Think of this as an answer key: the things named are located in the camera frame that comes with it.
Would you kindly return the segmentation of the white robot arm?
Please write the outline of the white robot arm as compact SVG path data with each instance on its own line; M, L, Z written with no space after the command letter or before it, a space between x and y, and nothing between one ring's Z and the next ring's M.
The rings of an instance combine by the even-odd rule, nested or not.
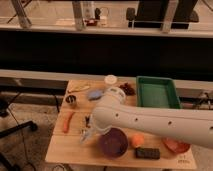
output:
M91 112L91 126L105 134L123 127L213 148L213 111L124 105L124 91L110 87Z

